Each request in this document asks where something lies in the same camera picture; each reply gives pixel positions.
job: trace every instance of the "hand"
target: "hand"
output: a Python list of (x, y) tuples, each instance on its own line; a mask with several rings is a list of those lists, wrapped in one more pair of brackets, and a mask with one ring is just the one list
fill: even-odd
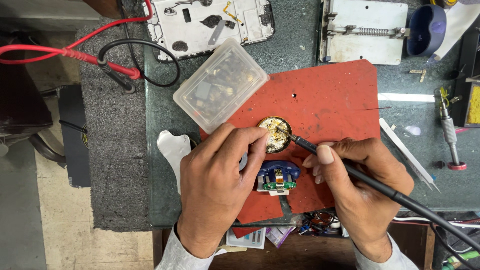
[(400, 205), (364, 182), (350, 179), (341, 159), (352, 160), (357, 169), (406, 195), (413, 190), (413, 179), (376, 138), (324, 142), (317, 147), (317, 157), (310, 155), (303, 162), (313, 168), (317, 183), (327, 182), (338, 218), (359, 251), (374, 262), (386, 262), (392, 255), (386, 230)]
[[(195, 257), (210, 257), (237, 218), (265, 159), (269, 136), (265, 128), (224, 123), (181, 160), (177, 232)], [(239, 172), (245, 152), (247, 165)]]

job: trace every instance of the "clear plastic container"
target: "clear plastic container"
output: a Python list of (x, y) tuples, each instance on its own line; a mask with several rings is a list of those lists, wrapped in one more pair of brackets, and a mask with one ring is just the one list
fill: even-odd
[(173, 94), (173, 100), (208, 134), (232, 116), (269, 76), (233, 38)]

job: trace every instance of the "yellow sponge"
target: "yellow sponge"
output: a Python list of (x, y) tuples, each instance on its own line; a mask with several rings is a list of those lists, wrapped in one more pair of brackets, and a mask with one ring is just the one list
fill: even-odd
[(468, 110), (467, 123), (480, 124), (480, 86), (474, 86), (472, 98), (470, 99), (470, 109)]

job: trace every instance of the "workbench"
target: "workbench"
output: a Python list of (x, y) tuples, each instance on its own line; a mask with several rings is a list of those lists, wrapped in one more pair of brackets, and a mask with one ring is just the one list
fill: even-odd
[[(395, 1), (409, 6), (409, 15), (421, 6), (419, 0)], [(316, 66), (319, 0), (277, 0), (272, 2), (276, 32), (274, 38), (266, 42), (247, 45), (244, 48), (255, 61), (268, 73), (278, 73), (293, 69)], [(380, 117), (391, 126), (395, 124), (396, 135), (410, 150), (420, 164), (436, 177), (436, 185), (442, 192), (430, 190), (421, 182), (406, 163), (401, 153), (382, 132), (382, 141), (392, 153), (402, 161), (415, 180), (411, 197), (432, 210), (466, 211), (480, 210), (480, 168), (479, 141), (480, 130), (469, 129), (457, 134), (458, 155), (468, 165), (464, 171), (439, 169), (434, 162), (451, 161), (450, 151), (443, 138), (440, 124), (439, 88), (443, 86), (449, 92), (454, 90), (454, 80), (444, 79), (445, 75), (458, 66), (461, 41), (438, 63), (427, 64), (428, 57), (407, 57), (404, 51), (399, 65), (376, 65), (379, 93), (435, 94), (435, 102), (379, 101)], [(208, 58), (200, 56), (181, 60), (179, 83), (170, 88), (158, 88), (146, 85), (146, 132), (148, 147), (150, 222), (156, 228), (171, 228), (181, 212), (180, 196), (175, 185), (176, 178), (167, 160), (156, 146), (158, 134), (169, 130), (174, 135), (187, 134), (200, 142), (198, 125), (173, 101), (172, 95), (180, 83), (188, 79)], [(410, 70), (426, 69), (425, 80), (420, 83), (420, 74), (410, 74)], [(172, 63), (158, 63), (150, 48), (145, 48), (145, 72), (155, 81), (165, 83), (175, 76)], [(406, 132), (405, 127), (415, 126), (420, 135)], [(259, 221), (246, 226), (285, 226), (290, 224), (291, 211), (284, 196), (280, 196), (284, 217)]]

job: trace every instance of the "man's left hand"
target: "man's left hand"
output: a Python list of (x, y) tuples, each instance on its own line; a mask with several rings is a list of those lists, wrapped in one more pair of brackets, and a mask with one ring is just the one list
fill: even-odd
[[(269, 135), (265, 128), (224, 123), (181, 160), (177, 232), (195, 257), (210, 257), (237, 218), (265, 158)], [(247, 165), (239, 171), (245, 152)]]

